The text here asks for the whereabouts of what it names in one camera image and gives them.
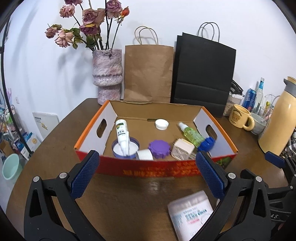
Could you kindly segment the purple gear cap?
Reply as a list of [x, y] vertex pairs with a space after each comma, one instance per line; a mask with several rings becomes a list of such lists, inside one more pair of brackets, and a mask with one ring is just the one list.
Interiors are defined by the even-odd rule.
[[148, 149], [156, 159], [164, 159], [170, 154], [170, 145], [163, 140], [154, 140], [150, 142]]

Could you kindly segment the green spray bottle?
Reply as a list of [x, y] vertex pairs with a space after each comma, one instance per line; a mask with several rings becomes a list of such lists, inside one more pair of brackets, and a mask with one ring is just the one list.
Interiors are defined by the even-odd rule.
[[189, 127], [188, 125], [179, 122], [178, 126], [183, 132], [184, 137], [191, 142], [196, 148], [198, 148], [201, 143], [205, 140], [202, 135], [195, 129]]

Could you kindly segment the blue gear cap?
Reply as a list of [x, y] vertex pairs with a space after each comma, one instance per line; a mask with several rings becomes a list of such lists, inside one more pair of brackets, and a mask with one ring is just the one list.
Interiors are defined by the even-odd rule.
[[198, 146], [197, 150], [198, 152], [204, 151], [209, 152], [215, 145], [215, 139], [212, 137], [205, 138], [203, 142]]

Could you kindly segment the white jar lid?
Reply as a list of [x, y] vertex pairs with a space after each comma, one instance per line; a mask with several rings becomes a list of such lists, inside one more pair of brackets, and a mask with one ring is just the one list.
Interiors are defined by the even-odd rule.
[[137, 160], [141, 161], [153, 161], [153, 155], [149, 149], [138, 150], [135, 154]]

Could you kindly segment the white spray bottle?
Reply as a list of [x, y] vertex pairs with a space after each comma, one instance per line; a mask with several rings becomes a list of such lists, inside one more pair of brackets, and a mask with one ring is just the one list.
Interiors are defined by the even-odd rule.
[[115, 122], [117, 141], [120, 145], [122, 155], [130, 155], [130, 134], [127, 128], [126, 120], [120, 119]]

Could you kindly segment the mint green bucket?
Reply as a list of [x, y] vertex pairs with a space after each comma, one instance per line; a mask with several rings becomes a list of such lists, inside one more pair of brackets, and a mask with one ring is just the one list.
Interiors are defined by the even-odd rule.
[[16, 183], [23, 167], [17, 154], [11, 154], [3, 164], [2, 175], [5, 180]]

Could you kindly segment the blue drink can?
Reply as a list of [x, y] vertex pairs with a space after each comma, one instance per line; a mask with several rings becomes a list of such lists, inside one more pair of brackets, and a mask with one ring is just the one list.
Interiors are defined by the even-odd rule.
[[242, 106], [251, 112], [254, 108], [255, 98], [256, 98], [256, 91], [251, 88], [248, 89]]

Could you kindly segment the black stand pole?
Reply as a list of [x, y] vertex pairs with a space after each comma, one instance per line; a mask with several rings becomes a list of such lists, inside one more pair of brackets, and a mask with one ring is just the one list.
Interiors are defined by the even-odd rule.
[[7, 22], [3, 25], [4, 30], [3, 30], [2, 40], [1, 40], [1, 86], [3, 90], [5, 107], [6, 107], [6, 110], [9, 112], [10, 119], [14, 127], [14, 133], [16, 135], [14, 143], [17, 141], [21, 142], [21, 147], [25, 148], [28, 154], [28, 159], [29, 159], [34, 152], [30, 149], [25, 138], [23, 137], [23, 134], [25, 132], [23, 131], [20, 119], [16, 114], [16, 108], [13, 104], [12, 89], [7, 88], [6, 78], [5, 78], [4, 53], [6, 49], [6, 41], [8, 40], [8, 32], [9, 32], [10, 24], [11, 24], [10, 18], [8, 18]]

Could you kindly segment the clear cotton swab box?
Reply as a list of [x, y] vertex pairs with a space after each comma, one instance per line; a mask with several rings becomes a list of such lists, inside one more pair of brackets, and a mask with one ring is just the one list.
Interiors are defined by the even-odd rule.
[[168, 212], [178, 240], [189, 241], [206, 223], [213, 209], [202, 190], [170, 202]]

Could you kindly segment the grey ceramic cup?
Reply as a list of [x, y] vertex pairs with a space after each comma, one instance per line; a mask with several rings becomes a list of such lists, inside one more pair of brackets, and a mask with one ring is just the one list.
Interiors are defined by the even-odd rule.
[[255, 122], [254, 128], [251, 130], [251, 132], [254, 135], [260, 135], [266, 127], [266, 121], [258, 114], [251, 113], [251, 116], [253, 117]]

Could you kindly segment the pink marbled vase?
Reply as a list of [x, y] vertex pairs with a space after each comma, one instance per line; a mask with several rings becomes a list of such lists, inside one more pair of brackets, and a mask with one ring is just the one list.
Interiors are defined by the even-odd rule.
[[123, 82], [122, 50], [92, 52], [93, 84], [97, 86], [97, 101], [120, 100]]

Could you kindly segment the small white ridged cap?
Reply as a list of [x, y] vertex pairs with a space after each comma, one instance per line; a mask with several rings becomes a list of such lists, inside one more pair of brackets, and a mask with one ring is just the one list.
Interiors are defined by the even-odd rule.
[[164, 119], [157, 119], [155, 120], [154, 124], [155, 124], [155, 127], [161, 131], [166, 130], [169, 126], [169, 122]]

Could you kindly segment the cream square box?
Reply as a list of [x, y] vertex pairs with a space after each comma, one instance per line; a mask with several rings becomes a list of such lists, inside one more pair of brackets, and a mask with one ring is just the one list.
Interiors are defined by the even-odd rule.
[[194, 149], [195, 146], [191, 142], [179, 138], [173, 143], [171, 156], [180, 161], [189, 160]]

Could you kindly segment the dried rose bouquet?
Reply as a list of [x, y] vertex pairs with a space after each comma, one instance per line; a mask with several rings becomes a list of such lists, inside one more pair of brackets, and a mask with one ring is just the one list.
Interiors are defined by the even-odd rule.
[[60, 17], [74, 18], [75, 24], [70, 29], [59, 24], [49, 25], [45, 31], [48, 39], [55, 39], [62, 48], [72, 46], [77, 49], [83, 43], [91, 51], [113, 50], [119, 26], [130, 14], [128, 6], [123, 8], [120, 1], [105, 1], [104, 8], [94, 9], [89, 1], [89, 8], [85, 9], [83, 1], [64, 3], [59, 11]]

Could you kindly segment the blue rimmed white lid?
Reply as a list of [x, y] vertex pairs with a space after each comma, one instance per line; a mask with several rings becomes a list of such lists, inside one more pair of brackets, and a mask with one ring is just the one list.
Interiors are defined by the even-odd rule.
[[139, 141], [136, 138], [130, 137], [129, 141], [125, 141], [120, 145], [118, 140], [112, 143], [112, 152], [114, 157], [119, 159], [134, 159], [139, 150]]

